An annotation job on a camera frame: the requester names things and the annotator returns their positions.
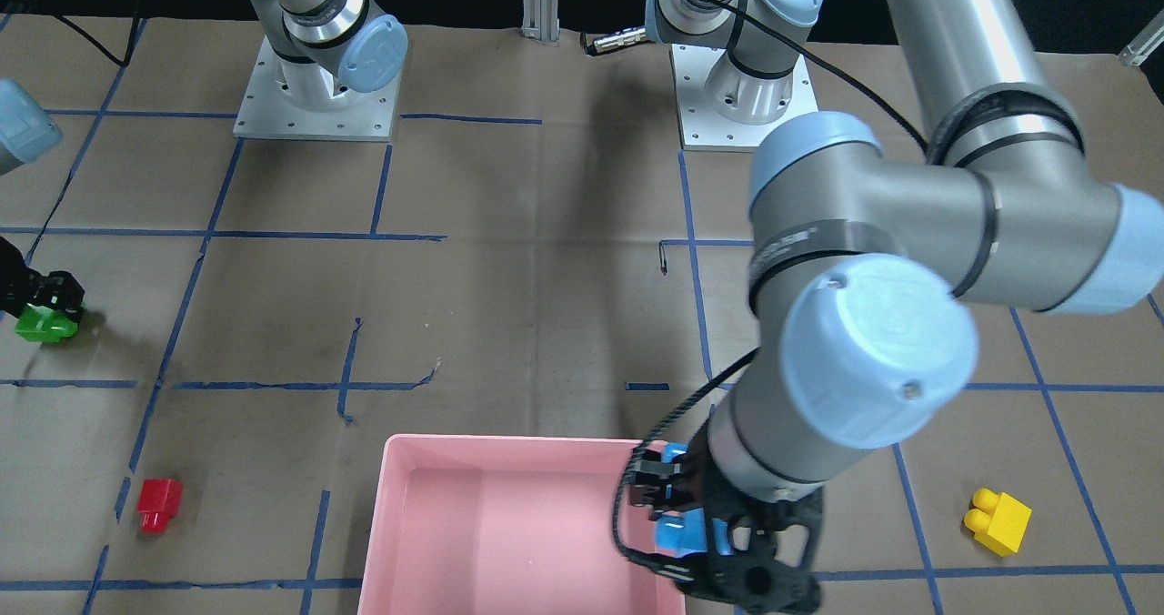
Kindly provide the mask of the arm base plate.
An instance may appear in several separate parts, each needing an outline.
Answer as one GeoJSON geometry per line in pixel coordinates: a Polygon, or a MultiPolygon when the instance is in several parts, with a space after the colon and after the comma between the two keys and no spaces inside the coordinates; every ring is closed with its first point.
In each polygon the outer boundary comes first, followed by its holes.
{"type": "Polygon", "coordinates": [[[263,40],[233,134],[265,141],[389,142],[403,75],[360,93],[315,64],[276,55],[263,40]]]}
{"type": "Polygon", "coordinates": [[[818,109],[803,56],[778,79],[750,76],[723,48],[672,45],[682,147],[689,151],[752,151],[799,115],[818,109]]]}

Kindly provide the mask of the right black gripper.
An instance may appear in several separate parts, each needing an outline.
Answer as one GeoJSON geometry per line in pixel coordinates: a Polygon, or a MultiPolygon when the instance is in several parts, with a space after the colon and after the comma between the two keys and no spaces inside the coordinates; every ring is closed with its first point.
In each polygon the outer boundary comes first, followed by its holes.
{"type": "Polygon", "coordinates": [[[24,255],[1,236],[1,308],[20,317],[24,308],[49,308],[68,320],[81,320],[85,313],[84,288],[68,271],[40,274],[27,267],[24,255]]]}

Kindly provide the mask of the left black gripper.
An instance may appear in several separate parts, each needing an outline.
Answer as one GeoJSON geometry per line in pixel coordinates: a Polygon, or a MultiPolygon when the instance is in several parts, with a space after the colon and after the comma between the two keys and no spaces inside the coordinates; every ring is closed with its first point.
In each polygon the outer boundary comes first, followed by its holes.
{"type": "Polygon", "coordinates": [[[822,601],[812,561],[826,482],[826,437],[802,415],[714,415],[684,452],[654,448],[668,415],[629,454],[622,499],[652,519],[704,510],[707,553],[682,558],[624,546],[625,560],[669,578],[677,589],[748,614],[812,614],[822,601]],[[734,554],[719,554],[712,519],[728,522],[734,554]]]}

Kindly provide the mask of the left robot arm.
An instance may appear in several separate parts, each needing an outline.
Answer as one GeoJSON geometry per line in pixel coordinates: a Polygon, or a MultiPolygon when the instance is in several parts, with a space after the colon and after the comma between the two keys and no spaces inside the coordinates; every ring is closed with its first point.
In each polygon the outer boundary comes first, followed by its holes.
{"type": "Polygon", "coordinates": [[[1161,202],[1090,175],[1013,2],[886,1],[927,163],[886,160],[845,112],[771,130],[748,196],[760,345],[651,429],[615,492],[617,552],[689,598],[818,610],[824,485],[968,383],[966,301],[1110,314],[1161,282],[1161,202]]]}

